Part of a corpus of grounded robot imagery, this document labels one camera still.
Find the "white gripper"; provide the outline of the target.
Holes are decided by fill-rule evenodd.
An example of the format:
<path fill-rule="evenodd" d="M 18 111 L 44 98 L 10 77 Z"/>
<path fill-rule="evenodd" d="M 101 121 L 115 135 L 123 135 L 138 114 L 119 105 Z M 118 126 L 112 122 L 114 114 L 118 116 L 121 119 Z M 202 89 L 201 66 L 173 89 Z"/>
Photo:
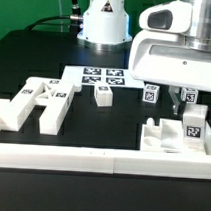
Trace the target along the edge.
<path fill-rule="evenodd" d="M 211 92 L 211 2 L 162 3 L 143 11 L 139 24 L 142 30 L 130 49 L 130 74 L 171 86 L 173 113 L 182 114 L 180 87 Z"/>

